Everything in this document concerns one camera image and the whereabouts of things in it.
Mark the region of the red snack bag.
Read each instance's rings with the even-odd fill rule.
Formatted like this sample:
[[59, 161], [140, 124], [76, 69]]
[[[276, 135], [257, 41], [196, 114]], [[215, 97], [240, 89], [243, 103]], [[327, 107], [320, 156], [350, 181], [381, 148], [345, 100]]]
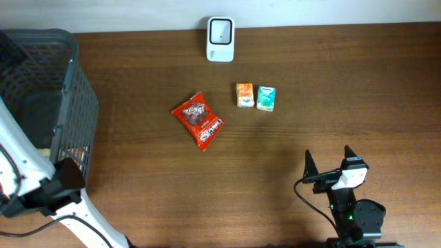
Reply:
[[225, 121], [215, 115], [202, 92], [193, 95], [171, 113], [189, 130], [196, 144], [203, 152], [214, 140]]

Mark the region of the teal tissue pack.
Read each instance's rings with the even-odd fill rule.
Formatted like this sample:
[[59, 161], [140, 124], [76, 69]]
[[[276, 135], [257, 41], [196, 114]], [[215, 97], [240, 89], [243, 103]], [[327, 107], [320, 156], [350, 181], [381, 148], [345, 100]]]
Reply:
[[256, 108], [258, 110], [273, 112], [275, 103], [276, 89], [274, 87], [260, 86]]

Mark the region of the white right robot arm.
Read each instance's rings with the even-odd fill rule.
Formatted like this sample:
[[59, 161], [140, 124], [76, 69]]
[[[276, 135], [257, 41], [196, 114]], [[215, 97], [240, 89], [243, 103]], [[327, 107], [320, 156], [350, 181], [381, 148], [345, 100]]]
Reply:
[[[345, 155], [339, 168], [320, 173], [309, 150], [305, 151], [303, 176], [294, 184], [294, 192], [307, 206], [324, 216], [337, 233], [328, 238], [325, 247], [387, 248], [399, 247], [396, 243], [377, 243], [382, 238], [381, 227], [386, 209], [369, 199], [358, 200], [354, 189], [365, 182], [368, 164], [346, 145]], [[299, 184], [312, 184], [314, 194], [326, 194], [331, 216], [305, 200], [298, 192]]]

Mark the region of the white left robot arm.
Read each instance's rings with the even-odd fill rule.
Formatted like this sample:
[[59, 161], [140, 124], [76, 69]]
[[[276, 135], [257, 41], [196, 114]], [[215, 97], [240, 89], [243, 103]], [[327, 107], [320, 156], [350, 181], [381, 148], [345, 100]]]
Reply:
[[1, 214], [41, 212], [66, 226], [86, 247], [131, 247], [92, 204], [81, 170], [71, 159], [52, 164], [1, 106]]

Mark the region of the orange tissue pack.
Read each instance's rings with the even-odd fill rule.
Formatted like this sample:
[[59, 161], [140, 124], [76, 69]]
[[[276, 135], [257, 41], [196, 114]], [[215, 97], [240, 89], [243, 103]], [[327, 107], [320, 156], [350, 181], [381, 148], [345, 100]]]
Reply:
[[237, 83], [236, 84], [237, 106], [238, 107], [253, 107], [254, 102], [254, 88], [251, 83]]

